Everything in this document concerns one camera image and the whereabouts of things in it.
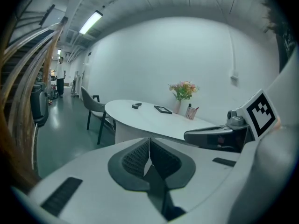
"gray floor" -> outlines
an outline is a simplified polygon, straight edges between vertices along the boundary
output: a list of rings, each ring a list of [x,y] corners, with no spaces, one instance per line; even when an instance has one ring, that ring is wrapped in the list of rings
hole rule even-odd
[[[64,97],[53,100],[49,118],[39,129],[37,137],[37,167],[41,178],[88,151],[114,144],[114,134],[105,127],[101,143],[97,145],[100,120],[91,116],[86,129],[88,110],[79,98],[71,97],[71,89],[64,89]]]

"white oval table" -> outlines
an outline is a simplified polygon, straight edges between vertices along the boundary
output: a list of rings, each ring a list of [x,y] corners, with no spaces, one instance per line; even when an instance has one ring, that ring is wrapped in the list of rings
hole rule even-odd
[[[132,105],[142,103],[138,109]],[[116,121],[115,143],[137,138],[166,138],[185,142],[188,130],[215,126],[194,118],[190,120],[178,114],[160,113],[153,104],[136,100],[114,100],[105,105],[105,110]]]

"dark gray chair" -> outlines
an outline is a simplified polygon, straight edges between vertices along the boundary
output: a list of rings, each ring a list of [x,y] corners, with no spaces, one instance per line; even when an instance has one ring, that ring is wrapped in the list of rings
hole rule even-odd
[[[106,120],[106,118],[109,118],[110,116],[105,111],[105,104],[100,103],[100,98],[98,95],[94,95],[93,97],[91,97],[84,87],[81,87],[81,93],[82,93],[84,106],[89,110],[87,130],[89,129],[91,114],[93,114],[95,117],[101,120],[99,137],[98,137],[98,144],[100,144],[104,124],[107,126],[108,129],[110,130],[112,129],[115,132],[115,120],[113,120],[114,125],[111,125],[110,122]]]

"fluorescent light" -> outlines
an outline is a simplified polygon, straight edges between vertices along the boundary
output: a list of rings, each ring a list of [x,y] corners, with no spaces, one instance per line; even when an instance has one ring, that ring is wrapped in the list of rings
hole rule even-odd
[[[98,21],[98,19],[100,19],[102,16],[103,16],[102,13],[100,13],[99,11],[95,11],[90,16],[90,18],[88,18],[88,20],[83,25],[83,27],[81,28],[81,30],[79,31],[79,33],[85,34],[89,30],[89,28],[91,28]]]

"vase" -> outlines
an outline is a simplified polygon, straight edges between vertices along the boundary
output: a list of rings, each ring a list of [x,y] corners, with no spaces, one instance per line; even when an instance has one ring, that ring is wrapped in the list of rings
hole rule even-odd
[[[175,103],[175,105],[174,105],[173,112],[175,114],[177,114],[179,112],[180,107],[181,107],[181,101],[177,100],[176,103]]]

